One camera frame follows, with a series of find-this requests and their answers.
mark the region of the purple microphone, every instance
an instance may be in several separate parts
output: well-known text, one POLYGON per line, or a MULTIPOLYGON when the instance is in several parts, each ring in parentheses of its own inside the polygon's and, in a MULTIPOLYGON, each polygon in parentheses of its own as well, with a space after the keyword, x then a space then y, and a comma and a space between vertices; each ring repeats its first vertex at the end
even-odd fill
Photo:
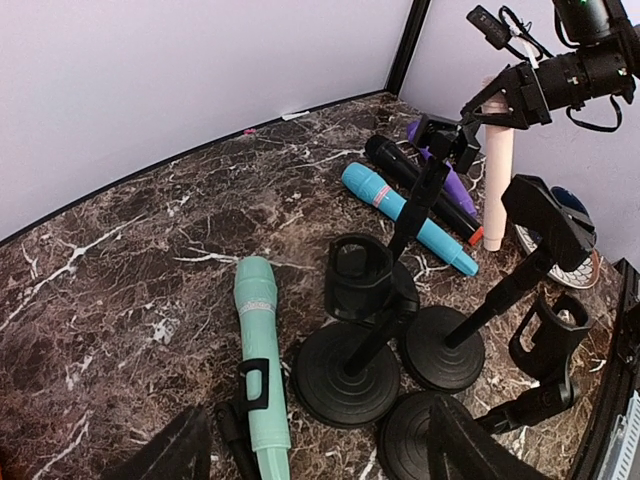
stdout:
MULTIPOLYGON (((417 120, 410 123, 407 127, 407 137, 409 138, 409 141, 411 143, 413 143, 413 137, 416 134, 419 123, 420 120, 417 120)), ((426 160, 431 157, 431 154, 429 153, 429 150, 427 148, 420 148, 419 150, 426 160)), ((460 181, 458 174, 453 171, 453 168, 449 171, 449 175, 447 176, 447 180, 444 184, 444 189, 465 212, 467 212, 469 215, 473 215, 473 217, 478 216, 478 212, 476 210, 476 207, 473 205, 473 200, 471 200, 469 192, 467 192, 467 189, 464 188, 464 185, 460 181)))

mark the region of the microphone grille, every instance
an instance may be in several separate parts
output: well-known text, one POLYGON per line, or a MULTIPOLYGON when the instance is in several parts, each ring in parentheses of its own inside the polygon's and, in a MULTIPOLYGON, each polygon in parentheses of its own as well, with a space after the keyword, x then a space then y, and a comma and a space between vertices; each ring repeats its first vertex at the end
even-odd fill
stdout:
POLYGON ((391 140, 385 137, 384 135, 373 135, 364 146, 364 151, 371 160, 373 160, 376 156, 376 153, 387 142, 391 140))

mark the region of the white cylinder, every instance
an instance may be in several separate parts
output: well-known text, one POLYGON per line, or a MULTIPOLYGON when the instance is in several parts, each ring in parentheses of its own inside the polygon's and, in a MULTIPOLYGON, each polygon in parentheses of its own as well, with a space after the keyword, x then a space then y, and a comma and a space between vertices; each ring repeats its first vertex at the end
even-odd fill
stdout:
MULTIPOLYGON (((484 86, 492 78, 485 79, 484 86)), ((509 105, 502 94, 491 97, 483 106, 483 113, 507 113, 509 105)), ((487 125, 485 152, 485 200, 484 200, 484 241, 486 250, 500 250, 507 225, 507 212, 502 204, 502 194, 511 182, 513 169, 513 128, 487 125)))

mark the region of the black trim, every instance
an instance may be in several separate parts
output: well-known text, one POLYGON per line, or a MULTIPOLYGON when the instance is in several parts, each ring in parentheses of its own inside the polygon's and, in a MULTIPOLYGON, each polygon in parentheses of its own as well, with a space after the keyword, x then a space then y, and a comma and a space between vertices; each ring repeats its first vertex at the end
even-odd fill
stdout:
MULTIPOLYGON (((373 95, 377 95, 379 93, 384 93, 385 90, 375 90, 373 92, 369 92, 369 93, 362 93, 359 95, 354 95, 353 97, 347 97, 347 98, 343 98, 341 100, 335 100, 333 102, 329 102, 329 103, 325 103, 323 105, 319 105, 317 107, 313 107, 313 108, 308 108, 308 109, 303 109, 303 110, 309 110, 309 112, 316 112, 318 110, 322 110, 324 108, 329 108, 329 107, 334 107, 336 105, 340 105, 341 103, 347 103, 353 100, 359 100, 361 98, 366 98, 366 97, 370 97, 373 95)), ((252 127, 246 127, 243 128, 242 130, 239 130, 237 132, 231 133, 229 135, 225 135, 224 137, 220 137, 220 138, 216 138, 215 140, 211 140, 210 142, 207 143, 203 143, 202 145, 199 145, 197 147, 191 148, 189 150, 186 150, 182 153, 178 153, 177 155, 173 155, 172 157, 166 158, 164 160, 161 160, 157 163, 154 163, 153 165, 149 165, 148 167, 145 167, 141 170, 137 170, 133 173, 130 173, 129 175, 122 177, 118 180, 116 180, 115 182, 111 182, 107 185, 105 185, 104 187, 100 187, 97 190, 94 190, 91 193, 88 193, 80 198, 78 198, 77 200, 74 200, 71 203, 68 203, 60 208, 58 208, 57 210, 54 210, 53 212, 49 213, 48 215, 45 215, 44 217, 40 218, 39 220, 36 220, 35 222, 30 223, 29 225, 27 225, 26 227, 21 228, 20 230, 18 230, 15 233, 12 233, 11 235, 9 235, 6 238, 0 239, 0 248, 4 247, 5 245, 11 243, 12 241, 14 241, 15 239, 21 237, 22 235, 25 235, 26 233, 30 232, 31 230, 33 230, 36 227, 39 227, 40 225, 42 225, 43 223, 48 222, 49 220, 53 219, 54 217, 57 217, 58 215, 72 209, 73 207, 76 207, 78 205, 80 205, 83 202, 86 202, 87 200, 91 200, 93 197, 96 197, 98 195, 100 195, 101 193, 106 192, 107 190, 113 188, 113 187, 117 187, 118 185, 122 185, 123 183, 132 180, 134 178, 136 178, 139 175, 144 175, 146 173, 152 172, 153 170, 155 170, 156 168, 160 168, 163 167, 171 162, 174 162, 186 155, 190 155, 192 153, 196 153, 199 152, 200 150, 204 150, 207 149, 213 145, 216 145, 218 143, 224 142, 226 140, 230 140, 232 138, 235 137, 239 137, 241 135, 244 134, 244 131, 247 129, 251 129, 251 128, 255 128, 255 129, 259 129, 259 128, 263 128, 263 127, 267 127, 270 125, 275 125, 279 122, 283 122, 284 120, 282 120, 281 118, 276 118, 274 120, 269 120, 268 122, 264 122, 264 123, 260 123, 258 125, 254 125, 252 127)))
POLYGON ((431 5, 431 0, 413 0, 413 5, 404 27, 404 33, 402 34, 402 40, 400 40, 400 46, 387 80, 387 91, 394 95, 400 94, 404 84, 409 64, 416 50, 416 45, 418 45, 422 25, 424 25, 424 20, 427 18, 429 5, 431 5))
POLYGON ((639 305, 640 274, 624 258, 615 267, 622 274, 622 288, 618 299, 611 346, 598 389, 598 397, 589 417, 589 424, 567 476, 569 480, 592 480, 598 477, 616 418, 618 415, 625 414, 629 398, 638 388, 640 379, 638 356, 626 353, 628 347, 634 345, 640 334, 640 321, 633 315, 629 315, 632 308, 639 305))

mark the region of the mint green microphone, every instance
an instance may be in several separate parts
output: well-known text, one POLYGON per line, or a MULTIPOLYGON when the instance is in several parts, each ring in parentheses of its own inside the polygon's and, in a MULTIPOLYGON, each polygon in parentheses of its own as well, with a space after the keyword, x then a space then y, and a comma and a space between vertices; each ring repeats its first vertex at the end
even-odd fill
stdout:
POLYGON ((246 374, 248 403, 267 400, 266 406, 249 408, 251 448, 258 458, 262 480, 289 480, 291 437, 276 333, 278 288, 266 259, 247 257, 238 263, 234 296, 244 363, 268 361, 267 378, 255 369, 246 374))

